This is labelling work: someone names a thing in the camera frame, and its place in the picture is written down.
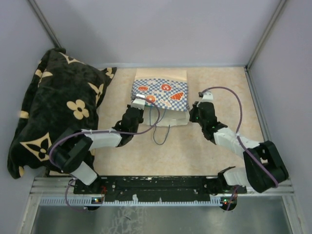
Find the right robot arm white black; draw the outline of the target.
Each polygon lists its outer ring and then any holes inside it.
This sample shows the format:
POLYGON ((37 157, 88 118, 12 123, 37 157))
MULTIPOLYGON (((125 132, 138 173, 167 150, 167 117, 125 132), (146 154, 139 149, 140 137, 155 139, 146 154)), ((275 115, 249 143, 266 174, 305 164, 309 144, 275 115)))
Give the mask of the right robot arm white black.
POLYGON ((229 193, 235 186, 251 186, 262 193, 289 179, 289 173, 276 145, 267 140, 258 142, 240 136, 217 120, 211 102, 195 102, 190 110, 190 122, 198 123, 204 137, 244 160, 244 167, 229 167, 218 176, 218 188, 229 193))

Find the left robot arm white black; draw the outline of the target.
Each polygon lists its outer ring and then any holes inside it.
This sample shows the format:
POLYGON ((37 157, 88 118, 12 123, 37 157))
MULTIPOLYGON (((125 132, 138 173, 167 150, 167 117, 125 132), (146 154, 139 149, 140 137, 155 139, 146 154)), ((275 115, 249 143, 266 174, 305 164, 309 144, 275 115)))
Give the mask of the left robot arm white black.
POLYGON ((143 112, 143 109, 128 105, 122 119, 111 129, 68 129, 49 149, 51 163, 80 180, 89 192, 98 192, 101 181, 95 170, 85 162, 87 154, 97 148, 126 145, 138 134, 139 124, 143 122, 143 112))

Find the blue checkered paper bag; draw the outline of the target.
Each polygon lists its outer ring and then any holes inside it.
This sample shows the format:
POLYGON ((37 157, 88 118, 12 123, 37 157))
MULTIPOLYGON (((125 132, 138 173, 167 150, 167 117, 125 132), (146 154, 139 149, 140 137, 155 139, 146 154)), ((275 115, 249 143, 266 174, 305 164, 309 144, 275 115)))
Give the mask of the blue checkered paper bag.
POLYGON ((153 126, 153 141, 163 145, 173 127, 189 122, 189 87, 183 69, 138 68, 131 95, 143 95, 149 102, 144 124, 153 126))

